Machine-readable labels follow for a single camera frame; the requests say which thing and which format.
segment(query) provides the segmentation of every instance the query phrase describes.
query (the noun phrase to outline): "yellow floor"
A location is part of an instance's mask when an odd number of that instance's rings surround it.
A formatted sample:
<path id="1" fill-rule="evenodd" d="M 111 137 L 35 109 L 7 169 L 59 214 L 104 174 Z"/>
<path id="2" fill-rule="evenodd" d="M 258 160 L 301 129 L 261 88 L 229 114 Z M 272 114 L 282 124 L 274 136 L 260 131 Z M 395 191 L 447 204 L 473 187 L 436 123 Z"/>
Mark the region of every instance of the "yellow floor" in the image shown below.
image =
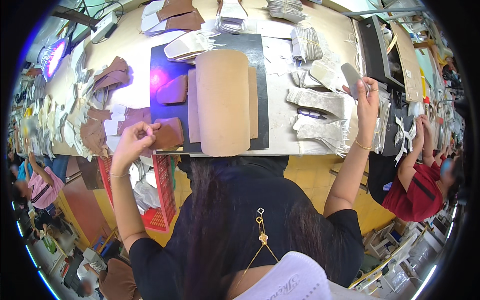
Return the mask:
<path id="1" fill-rule="evenodd" d="M 342 159 L 335 155 L 291 156 L 284 176 L 297 183 L 311 199 L 313 206 L 317 211 L 322 213 L 325 200 L 333 181 L 335 180 L 335 176 L 330 174 L 329 170 L 331 168 L 339 169 L 341 167 L 341 162 Z M 190 181 L 187 179 L 185 173 L 176 171 L 175 180 L 175 202 L 177 207 L 179 207 L 192 191 L 190 189 Z M 107 193 L 105 190 L 97 190 L 94 191 L 94 193 L 105 219 L 109 226 L 114 228 L 116 224 L 115 215 L 108 200 Z M 360 189 L 353 205 L 353 209 L 358 213 L 362 235 L 367 234 L 372 229 L 380 229 L 384 227 L 395 217 L 394 214 L 381 207 L 369 194 L 366 194 L 365 191 Z M 64 211 L 65 215 L 72 220 L 75 225 L 76 221 L 74 220 L 73 215 L 70 215 L 68 208 L 64 209 Z M 172 227 L 177 221 L 177 216 L 173 219 Z M 167 234 L 149 230 L 147 232 L 153 239 L 164 246 L 170 239 L 172 230 Z"/>

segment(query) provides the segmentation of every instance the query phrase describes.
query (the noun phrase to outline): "lamp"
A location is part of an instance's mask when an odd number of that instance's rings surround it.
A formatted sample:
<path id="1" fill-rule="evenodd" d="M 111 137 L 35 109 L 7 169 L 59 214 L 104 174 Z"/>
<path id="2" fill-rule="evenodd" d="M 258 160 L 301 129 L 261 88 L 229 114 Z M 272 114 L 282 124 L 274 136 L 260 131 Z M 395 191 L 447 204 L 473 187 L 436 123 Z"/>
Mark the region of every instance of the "lamp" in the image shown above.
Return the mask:
<path id="1" fill-rule="evenodd" d="M 68 39 L 66 38 L 61 38 L 46 47 L 33 44 L 27 53 L 26 61 L 35 64 L 40 63 L 43 77 L 48 82 L 60 66 L 60 61 L 65 54 L 67 45 Z"/>

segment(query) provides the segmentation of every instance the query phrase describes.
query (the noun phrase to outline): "power strip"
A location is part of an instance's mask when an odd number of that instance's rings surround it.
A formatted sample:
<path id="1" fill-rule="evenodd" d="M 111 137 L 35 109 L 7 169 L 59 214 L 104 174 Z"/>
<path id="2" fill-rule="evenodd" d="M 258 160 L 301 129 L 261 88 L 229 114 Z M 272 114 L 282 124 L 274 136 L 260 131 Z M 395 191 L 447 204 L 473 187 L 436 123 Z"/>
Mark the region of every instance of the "power strip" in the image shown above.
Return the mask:
<path id="1" fill-rule="evenodd" d="M 98 43 L 101 39 L 105 37 L 105 34 L 110 30 L 110 28 L 117 23 L 117 16 L 115 12 L 109 12 L 105 17 L 103 17 L 100 22 L 96 24 L 96 31 L 90 33 L 90 40 L 92 43 Z"/>

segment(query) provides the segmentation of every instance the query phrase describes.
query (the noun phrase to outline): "gold necklace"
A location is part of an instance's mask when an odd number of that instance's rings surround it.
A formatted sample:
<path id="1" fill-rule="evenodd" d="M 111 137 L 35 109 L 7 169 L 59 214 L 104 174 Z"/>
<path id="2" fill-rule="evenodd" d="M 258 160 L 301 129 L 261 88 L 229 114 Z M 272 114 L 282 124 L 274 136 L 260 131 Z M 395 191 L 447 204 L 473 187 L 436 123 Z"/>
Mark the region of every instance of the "gold necklace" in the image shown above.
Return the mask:
<path id="1" fill-rule="evenodd" d="M 258 253 L 260 253 L 260 250 L 265 246 L 267 247 L 267 249 L 270 251 L 270 253 L 273 255 L 273 258 L 275 258 L 276 262 L 278 263 L 278 259 L 277 257 L 275 256 L 275 254 L 273 254 L 273 251 L 272 249 L 270 249 L 270 247 L 267 245 L 267 240 L 268 240 L 268 236 L 267 234 L 265 233 L 265 223 L 264 223 L 264 214 L 265 210 L 261 207 L 259 207 L 257 209 L 257 213 L 260 214 L 260 216 L 258 216 L 255 221 L 258 223 L 258 240 L 262 243 L 262 245 L 260 246 L 260 249 L 258 249 L 257 253 L 255 254 L 255 256 L 252 258 L 252 260 L 250 261 L 250 263 L 248 264 L 247 268 L 245 269 L 245 271 L 243 271 L 243 274 L 241 275 L 241 278 L 240 280 L 238 281 L 237 285 L 235 286 L 235 289 L 238 288 L 240 282 L 242 281 L 243 277 L 245 276 L 245 274 L 247 273 L 248 271 L 248 268 L 250 268 L 250 266 L 252 265 L 253 261 L 255 260 L 255 258 L 257 257 Z"/>

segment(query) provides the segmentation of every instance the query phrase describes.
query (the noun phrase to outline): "cardboard tube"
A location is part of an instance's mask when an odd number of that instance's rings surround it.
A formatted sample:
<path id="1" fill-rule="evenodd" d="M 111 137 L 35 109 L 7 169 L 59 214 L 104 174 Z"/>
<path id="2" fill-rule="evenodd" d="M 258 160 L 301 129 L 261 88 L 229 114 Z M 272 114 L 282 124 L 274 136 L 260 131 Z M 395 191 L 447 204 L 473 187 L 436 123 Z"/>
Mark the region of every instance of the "cardboard tube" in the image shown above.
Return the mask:
<path id="1" fill-rule="evenodd" d="M 202 152 L 235 156 L 250 148 L 248 58 L 236 50 L 208 51 L 195 60 Z"/>

